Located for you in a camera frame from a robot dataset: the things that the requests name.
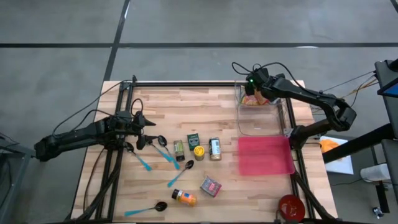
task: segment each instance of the yellow lid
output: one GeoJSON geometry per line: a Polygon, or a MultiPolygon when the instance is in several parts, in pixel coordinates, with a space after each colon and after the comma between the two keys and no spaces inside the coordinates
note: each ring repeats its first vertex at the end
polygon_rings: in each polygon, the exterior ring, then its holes
{"type": "Polygon", "coordinates": [[[202,146],[197,146],[193,150],[196,156],[203,156],[205,154],[205,148],[202,146]]]}

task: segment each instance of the orange spice bottle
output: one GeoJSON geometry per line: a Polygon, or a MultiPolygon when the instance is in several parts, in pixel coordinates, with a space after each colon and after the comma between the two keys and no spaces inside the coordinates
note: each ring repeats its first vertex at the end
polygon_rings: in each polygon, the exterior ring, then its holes
{"type": "Polygon", "coordinates": [[[172,198],[190,206],[194,206],[197,202],[197,198],[192,194],[188,194],[177,189],[174,189],[172,198]]]}

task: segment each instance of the food item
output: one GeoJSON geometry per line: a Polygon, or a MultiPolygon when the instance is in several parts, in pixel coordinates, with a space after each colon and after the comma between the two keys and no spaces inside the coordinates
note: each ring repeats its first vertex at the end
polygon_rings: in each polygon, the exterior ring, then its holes
{"type": "Polygon", "coordinates": [[[187,135],[188,137],[188,145],[189,145],[189,150],[193,151],[195,147],[199,146],[199,134],[189,134],[187,135]]]}
{"type": "Polygon", "coordinates": [[[190,206],[194,206],[197,202],[197,198],[192,194],[188,194],[183,192],[182,190],[177,189],[174,189],[172,198],[190,206]]]}
{"type": "Polygon", "coordinates": [[[197,161],[202,161],[203,158],[205,158],[205,148],[202,146],[197,146],[195,147],[193,154],[195,155],[195,159],[197,161]]]}
{"type": "Polygon", "coordinates": [[[206,179],[201,184],[200,188],[210,194],[211,196],[215,197],[221,189],[221,184],[217,181],[209,178],[206,176],[206,179]]]}
{"type": "Polygon", "coordinates": [[[210,138],[209,153],[210,153],[211,161],[220,161],[221,160],[220,139],[218,137],[210,138]]]}
{"type": "Polygon", "coordinates": [[[184,147],[181,140],[174,141],[174,153],[176,161],[180,162],[185,160],[184,147]]]}

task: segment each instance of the yellow can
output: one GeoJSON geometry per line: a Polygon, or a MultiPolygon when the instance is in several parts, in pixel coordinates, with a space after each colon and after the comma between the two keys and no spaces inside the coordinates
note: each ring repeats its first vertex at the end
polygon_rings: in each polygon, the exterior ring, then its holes
{"type": "Polygon", "coordinates": [[[205,158],[205,148],[202,146],[197,146],[193,150],[193,154],[195,155],[195,159],[197,161],[202,161],[205,158]]]}

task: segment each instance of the label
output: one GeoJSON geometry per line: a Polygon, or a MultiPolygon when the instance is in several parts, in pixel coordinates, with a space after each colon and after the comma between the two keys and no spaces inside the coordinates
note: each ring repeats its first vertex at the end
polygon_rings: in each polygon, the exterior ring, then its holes
{"type": "Polygon", "coordinates": [[[212,155],[220,155],[220,141],[218,139],[211,140],[211,154],[212,155]]]}

